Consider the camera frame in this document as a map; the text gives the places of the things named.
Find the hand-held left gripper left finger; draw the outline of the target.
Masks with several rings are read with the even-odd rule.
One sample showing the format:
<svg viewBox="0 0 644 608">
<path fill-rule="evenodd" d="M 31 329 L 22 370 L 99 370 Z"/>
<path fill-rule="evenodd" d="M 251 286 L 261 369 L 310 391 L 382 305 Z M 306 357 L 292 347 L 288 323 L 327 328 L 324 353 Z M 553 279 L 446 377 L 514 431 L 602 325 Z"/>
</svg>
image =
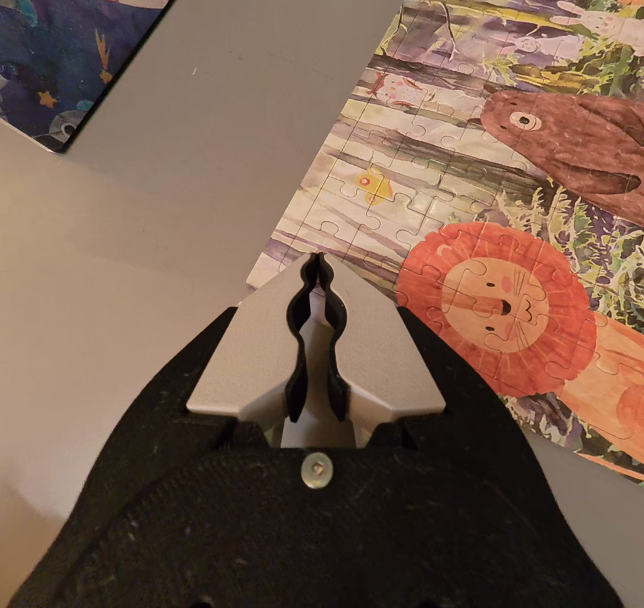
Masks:
<svg viewBox="0 0 644 608">
<path fill-rule="evenodd" d="M 318 255 L 306 253 L 239 304 L 189 411 L 256 423 L 298 420 L 308 387 L 300 330 L 310 317 L 318 265 Z"/>
</svg>

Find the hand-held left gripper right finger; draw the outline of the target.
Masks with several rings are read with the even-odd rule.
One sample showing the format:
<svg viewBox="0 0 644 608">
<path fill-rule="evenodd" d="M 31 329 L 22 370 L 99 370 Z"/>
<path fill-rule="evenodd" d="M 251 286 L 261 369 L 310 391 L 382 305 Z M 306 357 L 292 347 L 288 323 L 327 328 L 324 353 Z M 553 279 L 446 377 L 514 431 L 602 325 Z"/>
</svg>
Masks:
<svg viewBox="0 0 644 608">
<path fill-rule="evenodd" d="M 354 427 L 441 413 L 445 400 L 396 305 L 332 255 L 319 256 L 325 317 L 334 329 L 327 387 Z"/>
</svg>

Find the forest animal jigsaw puzzle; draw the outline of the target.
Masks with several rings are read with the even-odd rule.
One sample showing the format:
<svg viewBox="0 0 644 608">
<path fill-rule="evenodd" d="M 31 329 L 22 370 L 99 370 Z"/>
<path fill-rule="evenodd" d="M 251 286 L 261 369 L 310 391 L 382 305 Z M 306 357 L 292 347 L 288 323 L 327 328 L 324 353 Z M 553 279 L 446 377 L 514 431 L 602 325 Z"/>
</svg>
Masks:
<svg viewBox="0 0 644 608">
<path fill-rule="evenodd" d="M 309 251 L 643 486 L 643 0 L 404 0 L 247 285 Z"/>
</svg>

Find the illustrated puzzle box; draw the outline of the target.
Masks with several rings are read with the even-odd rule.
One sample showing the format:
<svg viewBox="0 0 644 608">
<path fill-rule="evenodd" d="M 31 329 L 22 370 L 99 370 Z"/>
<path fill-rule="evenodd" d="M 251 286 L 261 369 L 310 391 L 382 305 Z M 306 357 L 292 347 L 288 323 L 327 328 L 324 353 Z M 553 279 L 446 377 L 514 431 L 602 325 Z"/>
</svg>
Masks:
<svg viewBox="0 0 644 608">
<path fill-rule="evenodd" d="M 65 153 L 173 0 L 1 0 L 1 121 Z"/>
</svg>

